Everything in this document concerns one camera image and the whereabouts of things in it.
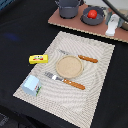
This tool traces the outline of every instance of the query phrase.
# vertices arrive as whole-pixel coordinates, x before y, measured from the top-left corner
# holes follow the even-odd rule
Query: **butter knife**
[[[60,77],[57,77],[56,75],[50,73],[50,72],[45,72],[44,74],[45,76],[49,77],[50,79],[53,79],[53,80],[60,80],[66,84],[69,84],[71,86],[74,86],[76,88],[79,88],[79,89],[82,89],[84,90],[85,89],[85,86],[81,85],[81,84],[78,84],[78,83],[75,83],[75,82],[72,82],[70,80],[67,80],[67,79],[63,79],[63,78],[60,78]]]
[[[58,49],[58,51],[61,52],[61,53],[63,53],[63,54],[66,54],[66,55],[74,55],[74,56],[77,56],[77,57],[79,57],[82,60],[90,61],[90,62],[93,62],[93,63],[97,63],[98,62],[97,59],[89,58],[89,57],[82,56],[82,55],[77,55],[77,54],[74,54],[74,53],[69,53],[69,52],[66,52],[66,51],[63,51],[63,50],[60,50],[60,49]]]

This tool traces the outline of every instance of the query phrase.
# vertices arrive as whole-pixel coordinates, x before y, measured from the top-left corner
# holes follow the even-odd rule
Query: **wooden plate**
[[[56,63],[56,71],[64,78],[74,78],[82,73],[83,63],[78,57],[67,55]]]

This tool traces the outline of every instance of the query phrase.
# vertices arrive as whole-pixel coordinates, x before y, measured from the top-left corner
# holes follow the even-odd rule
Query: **pot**
[[[59,0],[55,1],[59,7],[59,14],[62,18],[71,19],[78,14],[80,1],[78,0]]]
[[[97,17],[95,19],[87,17],[88,12],[90,10],[96,10],[97,11]],[[102,8],[100,8],[100,7],[88,7],[83,11],[82,21],[86,24],[89,24],[89,25],[98,25],[98,24],[102,23],[102,21],[104,20],[104,17],[105,17],[105,15],[104,15]]]

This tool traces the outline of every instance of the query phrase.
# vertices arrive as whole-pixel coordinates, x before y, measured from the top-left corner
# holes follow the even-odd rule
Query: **black background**
[[[54,0],[22,0],[0,14],[0,105],[51,128],[77,128],[13,97],[34,65],[29,56],[43,54],[59,31],[115,45],[91,128],[128,127],[128,44],[48,24]]]

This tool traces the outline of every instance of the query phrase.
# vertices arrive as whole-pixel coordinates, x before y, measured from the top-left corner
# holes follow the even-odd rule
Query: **woven placemat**
[[[65,55],[57,49],[98,59],[98,63],[82,60],[84,65],[82,75],[70,79],[84,85],[85,90],[77,89],[44,76],[45,71],[58,75],[55,64],[58,59]],[[29,75],[36,76],[42,84],[37,97],[23,92],[21,86],[13,96],[80,128],[89,128],[113,50],[114,45],[60,31],[44,53],[49,56],[48,63],[36,64],[29,73]]]

